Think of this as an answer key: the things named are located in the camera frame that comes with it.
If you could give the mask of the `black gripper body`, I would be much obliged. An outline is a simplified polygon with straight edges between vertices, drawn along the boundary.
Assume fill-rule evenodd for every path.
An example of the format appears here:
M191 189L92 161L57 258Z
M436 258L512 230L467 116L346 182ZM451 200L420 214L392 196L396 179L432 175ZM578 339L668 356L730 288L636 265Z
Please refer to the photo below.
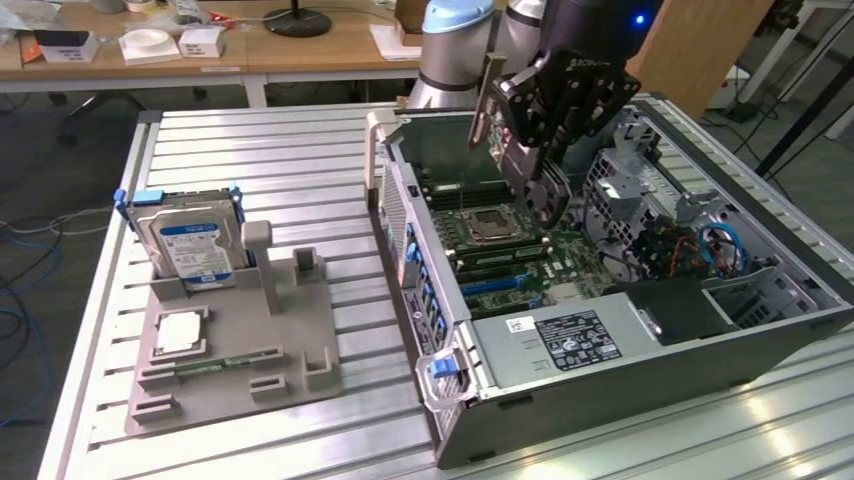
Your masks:
M554 108L564 88L590 88L624 75L659 13L659 1L548 1L532 65L543 106Z

